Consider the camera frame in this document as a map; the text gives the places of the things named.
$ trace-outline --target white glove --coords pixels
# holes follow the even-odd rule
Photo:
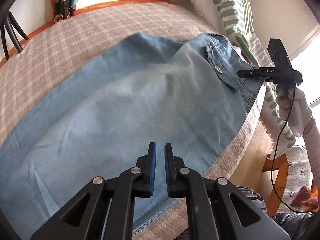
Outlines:
[[[290,111],[293,88],[289,89],[289,96],[284,96],[284,90],[281,86],[276,87],[276,102],[279,105],[279,115],[282,120],[286,120]],[[296,137],[300,137],[303,134],[304,128],[308,125],[312,117],[312,111],[309,107],[304,92],[298,88],[295,88],[295,96],[292,111],[288,120],[288,125],[292,133]]]

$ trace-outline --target wooden floor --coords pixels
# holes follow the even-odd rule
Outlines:
[[[262,174],[262,168],[267,155],[270,153],[271,145],[271,139],[259,121],[250,144],[230,181],[234,185],[252,188],[262,197],[268,197],[271,189],[267,186],[271,184],[271,180],[268,176]]]

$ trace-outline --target black cable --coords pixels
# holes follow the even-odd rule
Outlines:
[[[275,160],[276,160],[276,153],[277,153],[277,149],[278,149],[278,143],[279,143],[279,139],[280,139],[280,136],[284,130],[284,128],[286,127],[287,123],[288,123],[288,120],[289,120],[289,117],[290,117],[290,114],[291,114],[291,111],[292,111],[292,108],[293,108],[293,101],[294,101],[294,96],[295,96],[295,93],[296,93],[296,89],[293,88],[293,96],[292,96],[292,102],[291,102],[291,107],[290,107],[290,111],[289,111],[289,114],[288,114],[288,117],[287,117],[287,120],[285,120],[285,123],[284,123],[284,126],[282,127],[279,135],[278,135],[278,139],[277,139],[277,143],[276,143],[276,149],[275,149],[275,156],[273,158],[273,162],[272,162],[272,167],[271,167],[271,183],[272,183],[272,187],[273,187],[273,190],[274,192],[276,193],[276,196],[278,197],[278,199],[287,207],[289,208],[292,212],[295,212],[295,213],[313,213],[315,214],[315,212],[313,211],[296,211],[294,209],[292,209],[291,207],[289,207],[289,205],[287,203],[285,203],[282,198],[278,195],[278,192],[275,188],[275,184],[273,183],[273,178],[272,178],[272,172],[273,172],[273,166],[275,164]]]

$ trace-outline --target window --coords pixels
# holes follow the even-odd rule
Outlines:
[[[298,88],[304,91],[312,115],[320,125],[320,35],[291,64],[303,75],[303,82]],[[297,138],[296,144],[305,145],[302,136]]]

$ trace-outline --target black metal leg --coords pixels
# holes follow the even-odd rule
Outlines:
[[[10,19],[9,19],[9,14],[6,15],[6,17],[3,20],[4,22],[4,26],[7,30],[7,33],[9,34],[9,37],[12,41],[12,43],[14,44],[14,46],[16,47],[17,51],[20,53],[22,52],[22,47],[17,39],[16,34],[14,33],[13,27],[11,25]]]
[[[11,12],[9,12],[9,17],[13,27],[17,30],[17,32],[21,35],[21,37],[24,38],[25,40],[28,40],[29,39],[28,36],[21,29],[20,25],[17,23],[16,19],[13,17]]]
[[[5,58],[8,60],[9,53],[8,53],[7,43],[5,42],[4,23],[3,22],[0,25],[0,32],[1,32],[1,41],[2,41],[2,46],[3,46]]]

